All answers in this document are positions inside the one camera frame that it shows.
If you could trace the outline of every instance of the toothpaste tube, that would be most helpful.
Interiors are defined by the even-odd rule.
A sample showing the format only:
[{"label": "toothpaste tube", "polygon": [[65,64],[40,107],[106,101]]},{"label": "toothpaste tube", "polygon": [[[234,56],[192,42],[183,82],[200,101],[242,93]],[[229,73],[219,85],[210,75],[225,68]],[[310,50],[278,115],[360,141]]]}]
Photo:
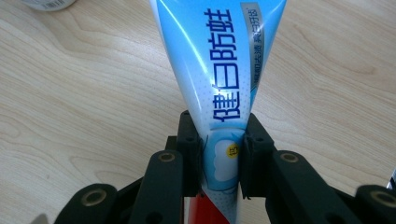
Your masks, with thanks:
[{"label": "toothpaste tube", "polygon": [[236,221],[238,153],[286,0],[150,0],[204,141],[203,190]]}]

